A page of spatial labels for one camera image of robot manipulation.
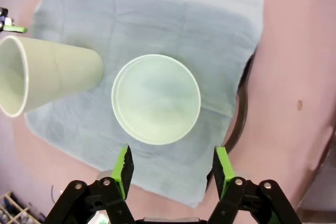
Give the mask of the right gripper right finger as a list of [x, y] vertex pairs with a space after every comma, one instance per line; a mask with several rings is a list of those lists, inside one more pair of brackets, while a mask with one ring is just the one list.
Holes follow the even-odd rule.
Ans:
[[233, 223], [240, 210], [249, 212], [257, 223], [301, 223], [276, 181], [267, 179], [256, 185], [236, 176], [224, 147], [214, 148], [212, 171], [219, 202], [207, 223]]

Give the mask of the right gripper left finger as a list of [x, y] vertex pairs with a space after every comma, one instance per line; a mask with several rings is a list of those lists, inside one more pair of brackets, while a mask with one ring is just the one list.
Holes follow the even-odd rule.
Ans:
[[65, 188], [46, 223], [89, 223], [97, 211], [105, 210], [111, 223], [136, 223], [126, 201], [134, 171], [129, 146], [121, 149], [113, 171], [87, 185], [73, 180]]

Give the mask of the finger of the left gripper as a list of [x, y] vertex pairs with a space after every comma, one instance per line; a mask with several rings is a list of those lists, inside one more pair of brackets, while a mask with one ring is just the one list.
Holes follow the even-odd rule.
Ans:
[[20, 27], [15, 25], [13, 18], [8, 17], [8, 9], [0, 8], [0, 19], [1, 19], [1, 32], [11, 32], [11, 33], [26, 33], [28, 31], [27, 27]]

